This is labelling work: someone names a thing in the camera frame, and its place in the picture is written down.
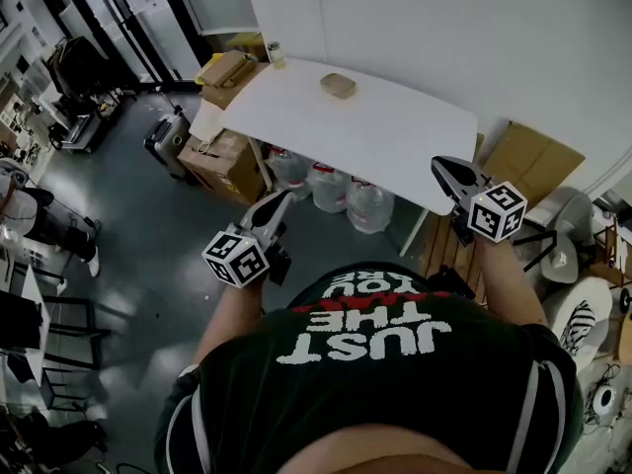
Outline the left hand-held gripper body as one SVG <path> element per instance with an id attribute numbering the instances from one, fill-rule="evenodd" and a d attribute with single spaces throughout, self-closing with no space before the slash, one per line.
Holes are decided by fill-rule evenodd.
<path id="1" fill-rule="evenodd" d="M 201 252 L 215 277 L 236 288 L 244 288 L 259 277 L 282 285 L 291 258 L 278 242 L 262 242 L 252 231 L 230 224 L 219 231 Z"/>

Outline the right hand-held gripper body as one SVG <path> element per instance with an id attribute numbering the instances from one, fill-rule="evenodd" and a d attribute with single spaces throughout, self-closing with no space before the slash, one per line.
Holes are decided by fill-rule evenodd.
<path id="1" fill-rule="evenodd" d="M 520 228 L 527 199 L 509 181 L 504 181 L 462 200 L 451 218 L 451 228 L 463 245 L 475 235 L 499 243 Z"/>

